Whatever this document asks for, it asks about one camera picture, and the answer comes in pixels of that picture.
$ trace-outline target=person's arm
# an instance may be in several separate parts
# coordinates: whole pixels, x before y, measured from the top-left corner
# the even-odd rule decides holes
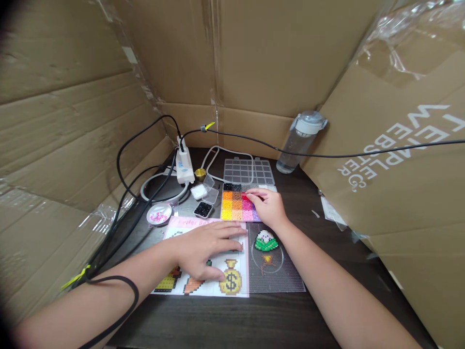
[[[279,193],[265,189],[247,193],[258,216],[281,239],[343,349],[420,348],[366,288],[289,221]]]
[[[121,275],[139,289],[139,304],[176,266],[197,280],[222,280],[223,272],[206,265],[210,256],[222,251],[242,250],[228,238],[247,231],[235,222],[216,222],[164,240],[100,274]],[[121,281],[83,284],[20,323],[14,336],[21,349],[76,349],[118,320],[134,301],[131,288]],[[97,346],[102,347],[108,336]]]

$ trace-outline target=dark wooden table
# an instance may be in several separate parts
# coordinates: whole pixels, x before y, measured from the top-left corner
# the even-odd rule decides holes
[[[190,151],[194,169],[200,167],[207,149]],[[221,151],[210,172],[223,177],[224,159],[232,157]],[[276,170],[275,160],[270,163],[290,220],[384,304],[423,348],[437,348],[380,259],[361,241],[354,240],[350,229],[341,232],[334,222],[325,220],[318,190],[307,175],[300,168],[283,175]],[[152,192],[163,179],[154,180]],[[173,177],[160,197],[179,191]],[[219,217],[220,201],[218,197],[212,217]],[[189,192],[179,206],[179,215],[193,217],[196,205]],[[124,234],[141,208],[142,205],[136,205],[126,214],[118,236]],[[159,242],[164,231],[164,227],[150,229],[144,215],[106,269],[121,258]],[[150,295],[109,345],[165,349],[340,348],[308,292],[251,294],[250,298]]]

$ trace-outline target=cardboard wall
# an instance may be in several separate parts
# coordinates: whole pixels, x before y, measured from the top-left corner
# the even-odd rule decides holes
[[[312,151],[464,139],[464,20],[465,3],[438,2],[380,22],[321,109],[329,128]],[[464,158],[454,144],[302,163],[442,348],[465,346]]]
[[[181,128],[212,120],[219,131],[265,136],[277,147],[285,143],[287,118],[326,100],[381,3],[102,1],[139,58],[159,109],[177,111]],[[223,136],[186,141],[250,149]],[[279,156],[261,145],[254,151]]]
[[[14,324],[103,239],[124,192],[117,152],[158,114],[94,1],[24,2],[2,44],[0,293]],[[172,149],[161,123],[147,131],[123,152],[126,180]]]

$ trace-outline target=white adapter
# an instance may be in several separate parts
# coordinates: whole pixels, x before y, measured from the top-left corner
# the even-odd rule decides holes
[[[186,142],[183,140],[184,151],[181,151],[180,138],[177,137],[179,150],[176,154],[176,175],[179,184],[186,182],[194,183],[194,169],[192,168],[192,161],[190,159],[189,148],[186,147]]]

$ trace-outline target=clear water bottle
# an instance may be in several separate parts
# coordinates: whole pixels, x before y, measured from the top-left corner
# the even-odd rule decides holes
[[[291,125],[291,133],[284,150],[305,154],[319,130],[325,128],[327,120],[317,111],[300,113]],[[279,172],[289,174],[299,164],[302,156],[281,153],[276,168]]]

